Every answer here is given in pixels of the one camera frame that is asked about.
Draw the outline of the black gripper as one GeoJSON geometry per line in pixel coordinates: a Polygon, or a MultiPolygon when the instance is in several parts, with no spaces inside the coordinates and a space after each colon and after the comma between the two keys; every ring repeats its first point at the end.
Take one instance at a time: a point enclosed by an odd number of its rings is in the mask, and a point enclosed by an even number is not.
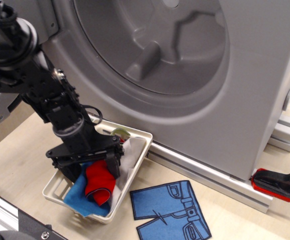
{"type": "Polygon", "coordinates": [[[96,131],[91,121],[80,119],[73,126],[58,130],[54,134],[62,144],[47,151],[48,158],[55,159],[62,174],[75,183],[82,167],[79,163],[105,160],[109,172],[115,179],[121,176],[121,157],[124,154],[117,136],[104,135],[96,131]]]}

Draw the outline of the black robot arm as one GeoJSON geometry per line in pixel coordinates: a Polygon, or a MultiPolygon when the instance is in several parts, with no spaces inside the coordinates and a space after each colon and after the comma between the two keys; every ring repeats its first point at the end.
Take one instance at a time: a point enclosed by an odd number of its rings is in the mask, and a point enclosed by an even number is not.
{"type": "Polygon", "coordinates": [[[105,161],[114,178],[120,176],[124,153],[120,140],[96,131],[75,88],[41,49],[35,28],[2,0],[0,93],[18,94],[45,123],[52,124],[62,144],[46,155],[70,181],[77,180],[82,163],[98,160],[105,161]]]}

